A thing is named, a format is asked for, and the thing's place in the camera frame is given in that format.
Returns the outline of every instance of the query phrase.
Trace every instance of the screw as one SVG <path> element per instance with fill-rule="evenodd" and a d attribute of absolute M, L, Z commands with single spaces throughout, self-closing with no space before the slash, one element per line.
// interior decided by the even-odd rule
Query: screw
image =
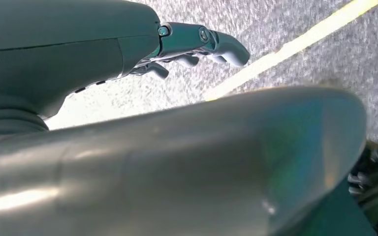
<path fill-rule="evenodd" d="M 201 27 L 199 29 L 199 37 L 201 38 L 201 41 L 204 42 L 204 43 L 207 43 L 209 38 L 208 38 L 208 34 L 206 33 L 206 29 L 204 27 Z"/>
<path fill-rule="evenodd" d="M 169 35 L 169 29 L 166 26 L 162 26 L 162 27 L 158 28 L 158 34 L 160 36 L 167 36 L 167 35 Z"/>

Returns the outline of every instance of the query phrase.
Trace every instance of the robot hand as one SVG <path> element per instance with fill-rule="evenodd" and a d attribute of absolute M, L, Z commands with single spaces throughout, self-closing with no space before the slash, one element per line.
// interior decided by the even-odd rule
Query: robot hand
<path fill-rule="evenodd" d="M 169 72 L 156 61 L 176 61 L 184 67 L 193 67 L 199 62 L 197 56 L 207 56 L 218 63 L 243 66 L 250 59 L 249 52 L 237 39 L 201 25 L 166 23 L 159 27 L 158 34 L 159 46 L 135 66 L 131 75 L 150 73 L 165 79 Z"/>
<path fill-rule="evenodd" d="M 378 231 L 378 144 L 367 141 L 359 161 L 347 180 L 348 191 L 355 197 L 369 221 Z"/>

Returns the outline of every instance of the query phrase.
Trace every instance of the yellow line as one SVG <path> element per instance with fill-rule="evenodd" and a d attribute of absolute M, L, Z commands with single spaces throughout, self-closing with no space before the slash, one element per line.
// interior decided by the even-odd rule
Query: yellow line
<path fill-rule="evenodd" d="M 325 20 L 313 26 L 303 35 L 288 43 L 285 43 L 278 52 L 270 53 L 261 57 L 225 80 L 222 84 L 208 91 L 204 95 L 205 100 L 210 101 L 223 97 L 256 75 L 279 64 L 294 54 L 325 38 L 334 31 L 347 25 L 376 5 L 378 5 L 378 0 L 353 0 L 343 8 L 334 12 Z"/>

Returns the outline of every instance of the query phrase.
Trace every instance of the gray metallic surface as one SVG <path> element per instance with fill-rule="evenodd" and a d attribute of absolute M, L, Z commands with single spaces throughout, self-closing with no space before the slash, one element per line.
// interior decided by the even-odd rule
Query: gray metallic surface
<path fill-rule="evenodd" d="M 252 53 L 252 61 L 306 32 L 349 0 L 138 0 L 162 21 L 205 25 L 231 34 Z M 166 81 L 125 77 L 67 99 L 51 128 L 69 127 L 202 100 L 203 93 L 238 68 L 201 59 L 195 68 L 164 65 Z M 237 89 L 331 84 L 358 94 L 368 109 L 369 137 L 378 141 L 378 6 L 280 65 Z"/>
<path fill-rule="evenodd" d="M 0 109 L 51 117 L 69 93 L 120 74 L 121 52 L 117 39 L 0 51 Z"/>
<path fill-rule="evenodd" d="M 348 92 L 279 88 L 5 136 L 0 236 L 271 234 L 340 183 L 365 117 Z"/>
<path fill-rule="evenodd" d="M 155 36 L 158 22 L 150 7 L 129 1 L 0 0 L 0 50 Z"/>
<path fill-rule="evenodd" d="M 118 38 L 118 45 L 121 48 L 119 54 L 121 54 L 124 61 L 124 67 L 117 77 L 122 77 L 128 75 L 143 58 L 157 50 L 159 38 L 158 34 L 155 36 L 123 37 Z M 100 75 L 99 78 L 106 80 L 110 77 Z"/>

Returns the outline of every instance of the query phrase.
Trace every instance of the floor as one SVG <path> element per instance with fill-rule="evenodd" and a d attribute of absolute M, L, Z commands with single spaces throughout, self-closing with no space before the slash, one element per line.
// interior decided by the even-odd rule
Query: floor
<path fill-rule="evenodd" d="M 305 33 L 350 0 L 137 0 L 164 21 L 197 23 L 237 37 L 251 62 Z M 70 95 L 51 129 L 196 103 L 240 68 L 201 59 L 186 69 L 167 64 L 166 80 L 125 77 Z M 367 106 L 368 135 L 378 141 L 378 6 L 231 93 L 262 87 L 329 84 L 356 93 Z"/>

